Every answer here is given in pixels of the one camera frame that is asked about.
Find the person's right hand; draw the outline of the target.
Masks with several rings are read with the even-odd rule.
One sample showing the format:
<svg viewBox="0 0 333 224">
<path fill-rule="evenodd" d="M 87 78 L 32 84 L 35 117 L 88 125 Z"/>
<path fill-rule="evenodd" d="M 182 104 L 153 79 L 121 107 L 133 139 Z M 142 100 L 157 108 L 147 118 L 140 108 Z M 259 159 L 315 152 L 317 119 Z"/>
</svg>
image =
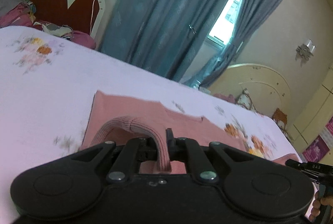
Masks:
<svg viewBox="0 0 333 224">
<path fill-rule="evenodd" d="M 311 209 L 311 213 L 309 216 L 309 220 L 313 222 L 319 216 L 319 214 L 321 212 L 321 210 L 320 210 L 321 206 L 329 205 L 332 207 L 332 203 L 333 203 L 332 196 L 326 196 L 323 198 L 319 198 L 319 191 L 317 191 L 314 195 L 314 202 L 312 203 L 312 209 Z"/>
</svg>

